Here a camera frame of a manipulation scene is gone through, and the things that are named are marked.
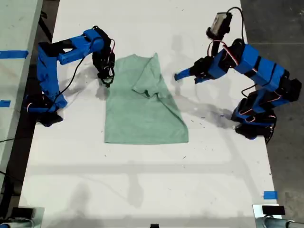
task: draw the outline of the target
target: blue tape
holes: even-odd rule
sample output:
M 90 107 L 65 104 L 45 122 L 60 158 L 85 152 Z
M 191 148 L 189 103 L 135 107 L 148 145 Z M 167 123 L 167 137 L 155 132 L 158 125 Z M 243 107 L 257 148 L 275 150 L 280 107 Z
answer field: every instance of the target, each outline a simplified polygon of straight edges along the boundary
M 26 58 L 28 51 L 0 51 L 0 58 Z
M 264 199 L 265 200 L 276 200 L 277 199 L 277 191 L 264 191 Z
M 10 101 L 0 100 L 0 108 L 8 108 L 10 106 Z

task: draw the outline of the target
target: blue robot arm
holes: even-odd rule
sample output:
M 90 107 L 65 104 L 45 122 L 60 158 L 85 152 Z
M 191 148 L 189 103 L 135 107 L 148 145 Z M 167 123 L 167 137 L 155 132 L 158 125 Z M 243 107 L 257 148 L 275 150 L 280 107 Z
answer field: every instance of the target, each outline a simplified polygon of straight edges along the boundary
M 53 44 L 39 43 L 37 79 L 43 94 L 27 97 L 27 111 L 36 115 L 38 121 L 45 126 L 63 120 L 56 111 L 67 105 L 63 96 L 67 88 L 59 91 L 57 61 L 62 65 L 79 59 L 82 62 L 87 55 L 92 53 L 93 64 L 99 72 L 98 77 L 106 87 L 110 87 L 114 79 L 115 62 L 115 55 L 110 47 L 111 41 L 104 31 L 94 26 L 77 37 Z
M 229 23 L 218 26 L 218 31 L 223 32 L 221 37 L 213 38 L 216 39 L 214 42 L 221 40 L 223 34 L 229 31 L 227 29 Z M 290 80 L 287 70 L 261 57 L 259 52 L 249 44 L 245 44 L 243 39 L 236 39 L 230 47 L 224 46 L 220 52 L 218 47 L 217 45 L 212 48 L 211 56 L 200 58 L 192 67 L 176 74 L 175 80 L 188 76 L 195 76 L 195 83 L 214 80 L 224 76 L 230 68 L 249 77 L 255 85 L 260 85 L 262 88 L 241 100 L 231 120 L 241 123 L 236 127 L 237 133 L 249 139 L 263 135 L 267 143 L 276 126 L 273 108 L 298 100 L 302 88 L 301 82 L 297 79 Z

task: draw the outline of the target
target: concrete floor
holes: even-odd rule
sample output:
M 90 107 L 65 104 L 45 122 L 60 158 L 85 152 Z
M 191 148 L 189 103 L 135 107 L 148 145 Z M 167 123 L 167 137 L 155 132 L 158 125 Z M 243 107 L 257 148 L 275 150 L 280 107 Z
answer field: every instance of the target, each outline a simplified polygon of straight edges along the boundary
M 304 82 L 302 55 L 304 54 L 303 0 L 241 0 L 247 38 L 250 44 L 269 58 L 288 69 L 291 78 Z M 47 26 L 53 32 L 59 0 L 44 0 L 43 11 L 48 15 Z M 38 28 L 37 42 L 47 41 Z M 37 50 L 31 60 L 29 77 L 35 77 Z M 267 146 L 278 202 L 285 206 L 286 218 L 304 222 L 304 93 L 299 101 L 276 108 L 278 117 L 273 139 Z M 19 123 L 19 133 L 32 134 L 33 122 L 26 114 Z M 9 163 L 11 175 L 23 178 L 31 140 L 14 145 Z

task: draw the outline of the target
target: white table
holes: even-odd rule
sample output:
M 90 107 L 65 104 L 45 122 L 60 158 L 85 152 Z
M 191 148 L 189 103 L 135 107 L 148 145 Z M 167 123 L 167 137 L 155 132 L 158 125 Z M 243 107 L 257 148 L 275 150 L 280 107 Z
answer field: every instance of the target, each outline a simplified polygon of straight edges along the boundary
M 276 203 L 263 200 L 274 189 L 264 139 L 236 134 L 221 117 L 253 82 L 233 70 L 199 85 L 172 79 L 206 55 L 207 27 L 232 6 L 239 0 L 61 0 L 54 42 L 98 25 L 116 40 L 116 58 L 158 53 L 190 142 L 105 144 L 104 86 L 87 57 L 65 93 L 64 121 L 35 128 L 20 206 L 44 207 L 47 228 L 255 227 L 252 204 Z M 228 44 L 241 32 L 233 14 Z M 61 88 L 77 64 L 58 64 Z
M 11 101 L 9 107 L 0 107 L 0 141 L 15 137 L 41 7 L 42 0 L 0 0 L 0 51 L 29 52 L 26 59 L 0 59 L 0 100 Z M 13 141 L 0 143 L 3 172 L 12 146 Z M 0 188 L 3 180 L 0 174 Z

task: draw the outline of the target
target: green t-shirt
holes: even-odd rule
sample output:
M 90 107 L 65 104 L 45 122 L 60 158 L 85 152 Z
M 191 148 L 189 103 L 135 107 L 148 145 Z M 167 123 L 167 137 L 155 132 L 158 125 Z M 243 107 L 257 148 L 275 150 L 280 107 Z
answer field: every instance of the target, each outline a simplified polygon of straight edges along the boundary
M 158 55 L 115 62 L 106 101 L 104 141 L 120 144 L 187 143 L 188 128 L 161 75 Z

